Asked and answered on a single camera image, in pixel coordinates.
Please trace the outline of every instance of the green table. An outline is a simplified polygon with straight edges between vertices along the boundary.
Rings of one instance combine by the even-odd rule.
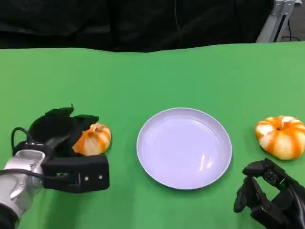
[[[0,166],[10,158],[10,132],[51,108],[73,103],[113,134],[111,186],[68,194],[42,190],[20,229],[260,229],[249,210],[233,213],[249,162],[272,158],[254,136],[268,116],[305,121],[305,43],[219,45],[155,53],[85,49],[1,50]],[[219,120],[233,144],[224,176],[195,191],[166,188],[142,170],[136,138],[144,122],[170,107],[192,107]],[[305,156],[279,162],[305,185]],[[277,191],[259,180],[268,197]]]

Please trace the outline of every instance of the black curtain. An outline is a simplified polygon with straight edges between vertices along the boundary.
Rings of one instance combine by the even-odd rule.
[[[0,48],[151,52],[256,41],[273,0],[6,0]]]

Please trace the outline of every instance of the orange and white pumpkin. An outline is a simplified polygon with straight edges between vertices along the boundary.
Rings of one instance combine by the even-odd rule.
[[[281,160],[301,156],[305,146],[305,125],[289,116],[270,117],[255,127],[260,146]]]
[[[82,132],[80,139],[73,146],[73,150],[86,156],[98,155],[109,147],[111,132],[103,124],[92,124],[89,130]]]

